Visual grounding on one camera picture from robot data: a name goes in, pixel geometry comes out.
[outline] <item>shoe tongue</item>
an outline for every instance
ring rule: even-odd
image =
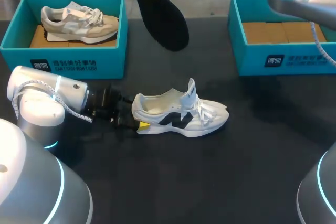
[[[73,10],[82,10],[82,6],[77,4],[74,1],[71,1],[70,4],[66,8],[73,9]]]
[[[91,15],[90,14],[85,14],[84,12],[81,12],[80,10],[75,10],[71,8],[64,8],[62,18],[65,19],[69,14],[74,15],[79,18],[88,18]]]
[[[183,107],[192,108],[197,101],[196,84],[194,79],[189,80],[188,91],[180,98]]]

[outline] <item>teal shoe box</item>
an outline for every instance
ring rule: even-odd
[[[71,1],[119,18],[115,47],[30,48],[44,6],[64,8]],[[128,20],[124,0],[21,0],[1,43],[9,68],[34,67],[72,79],[121,79],[127,47]]]
[[[273,12],[267,0],[231,0],[228,30],[241,76],[334,74],[336,68],[321,57],[315,43],[248,44],[244,22],[302,22]],[[325,51],[336,59],[336,32],[321,27]]]

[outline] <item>shoe box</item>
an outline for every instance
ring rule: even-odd
[[[318,51],[310,23],[275,13],[267,0],[231,0],[227,25],[241,76],[336,73]],[[336,32],[318,24],[316,31],[336,59]]]
[[[119,18],[118,33],[109,42],[48,42],[41,25],[44,6],[64,8],[71,1]],[[21,0],[0,46],[9,68],[37,68],[72,79],[122,79],[128,20],[124,0]]]

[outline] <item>yellow clip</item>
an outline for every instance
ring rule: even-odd
[[[148,123],[140,122],[140,123],[139,123],[138,131],[144,131],[144,130],[147,130],[147,129],[149,129],[150,126],[151,126],[151,125],[148,124]]]

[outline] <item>black insole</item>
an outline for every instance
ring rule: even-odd
[[[179,51],[189,43],[189,31],[181,11],[169,0],[138,0],[143,22],[163,47]]]

